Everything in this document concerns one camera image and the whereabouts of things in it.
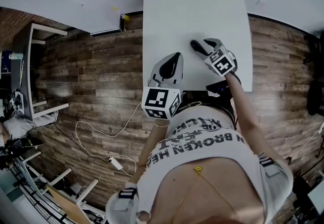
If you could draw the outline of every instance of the wooden floor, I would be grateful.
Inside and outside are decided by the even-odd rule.
[[[312,69],[302,61],[309,50],[304,35],[297,30],[252,17],[249,21],[253,45],[253,92],[249,97],[267,140],[281,155],[288,156],[299,150],[323,121],[321,116],[309,116],[305,108]],[[32,53],[36,79],[33,95],[52,104],[69,102],[70,107],[59,112],[57,126],[76,143],[77,121],[90,122],[107,134],[115,134],[141,101],[142,16],[132,17],[126,29],[95,38],[75,30]],[[151,120],[139,109],[118,137],[104,136],[84,123],[78,125],[78,136],[93,154],[122,154],[136,161],[151,127]],[[111,164],[87,156],[54,125],[38,128],[34,135],[45,145],[39,148],[40,159],[33,159],[32,165],[49,178],[70,167],[68,179],[82,185],[97,178],[99,183],[86,198],[94,206],[104,209],[108,198],[128,180]],[[316,135],[292,156],[294,173],[305,171],[317,161],[320,141]],[[128,173],[134,172],[133,162],[120,161]],[[315,169],[305,178],[313,180],[314,173]],[[292,195],[276,216],[277,223],[292,214],[293,200]]]

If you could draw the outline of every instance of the yellow object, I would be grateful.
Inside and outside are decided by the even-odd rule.
[[[196,172],[200,175],[200,172],[203,168],[201,166],[195,166],[194,170],[196,170]]]

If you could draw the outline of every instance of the black cable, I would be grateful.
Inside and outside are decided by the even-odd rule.
[[[104,160],[104,159],[101,159],[101,158],[99,158],[99,157],[94,157],[94,156],[91,156],[91,155],[89,155],[88,153],[86,153],[86,152],[84,152],[83,151],[83,149],[81,148],[81,146],[78,144],[78,143],[76,143],[72,138],[70,138],[68,135],[66,135],[62,130],[60,130],[57,126],[56,126],[56,124],[54,124],[54,123],[52,123],[64,136],[66,136],[68,139],[70,139],[74,144],[76,144],[79,148],[80,148],[80,150],[83,152],[83,153],[85,153],[88,157],[92,157],[92,158],[97,158],[97,159],[99,159],[99,160],[101,160],[101,161],[103,161],[103,162],[106,162],[106,163],[108,163],[108,161],[106,161],[106,160]]]
[[[311,168],[309,168],[306,172],[304,172],[303,174],[299,175],[300,177],[302,177],[303,175],[305,175],[306,173],[308,173],[310,170],[312,170],[316,165],[319,164],[320,161],[322,161],[324,159],[324,157],[322,157],[316,164],[314,164]]]

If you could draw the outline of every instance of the white t-shirt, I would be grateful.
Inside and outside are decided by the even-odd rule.
[[[159,185],[172,169],[212,157],[230,158],[240,164],[263,203],[265,223],[270,222],[292,190],[290,169],[283,162],[254,154],[245,139],[233,129],[230,118],[207,106],[185,109],[172,118],[167,139],[159,142],[151,152],[137,185],[128,184],[128,187],[137,188],[138,200],[136,205],[131,203],[132,207],[137,207],[137,213],[150,213]],[[110,214],[113,211],[113,207],[109,209]],[[129,223],[135,223],[134,217]]]

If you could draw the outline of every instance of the white cable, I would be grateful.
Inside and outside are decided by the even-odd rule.
[[[318,133],[318,131],[316,131],[313,135],[312,135],[312,137],[302,146],[302,148],[301,149],[299,149],[297,152],[295,152],[295,153],[292,153],[292,154],[290,154],[289,156],[286,156],[285,158],[287,158],[287,157],[291,157],[291,156],[294,156],[294,155],[296,155],[296,154],[298,154],[310,141],[312,141],[313,140],[313,137],[315,136],[315,134],[316,133]]]
[[[117,137],[125,128],[126,128],[126,126],[127,126],[127,124],[129,123],[129,121],[132,119],[132,117],[134,116],[134,114],[135,114],[135,112],[136,112],[136,110],[137,110],[137,108],[138,108],[138,106],[139,105],[141,105],[141,103],[142,102],[140,102],[137,106],[136,106],[136,108],[135,108],[135,110],[134,110],[134,112],[133,112],[133,114],[131,115],[131,117],[128,119],[128,121],[126,122],[126,124],[125,124],[125,126],[116,134],[116,135],[114,135],[114,136],[110,136],[110,135],[108,135],[108,134],[106,134],[106,133],[103,133],[102,131],[100,131],[100,130],[98,130],[98,129],[96,129],[94,126],[92,126],[89,122],[86,122],[86,121],[78,121],[77,123],[76,123],[76,125],[75,125],[75,134],[76,134],[76,137],[77,137],[77,139],[79,140],[79,143],[80,143],[80,145],[81,145],[81,147],[85,150],[85,151],[87,151],[91,156],[94,156],[94,157],[100,157],[100,158],[108,158],[108,157],[111,157],[111,156],[100,156],[100,155],[94,155],[93,153],[91,153],[91,152],[89,152],[82,144],[81,144],[81,141],[80,141],[80,139],[79,139],[79,137],[78,137],[78,135],[77,135],[77,132],[76,132],[76,129],[77,129],[77,125],[78,125],[78,123],[79,122],[83,122],[83,123],[87,123],[87,124],[89,124],[94,130],[96,130],[96,131],[98,131],[98,132],[100,132],[101,134],[103,134],[103,135],[105,135],[105,136],[108,136],[108,137]],[[136,171],[136,168],[137,168],[137,165],[136,165],[136,162],[132,159],[132,158],[130,158],[129,156],[125,156],[125,155],[118,155],[118,156],[112,156],[112,157],[127,157],[128,159],[130,159],[130,160],[132,160],[133,162],[134,162],[134,164],[135,164],[135,171]]]

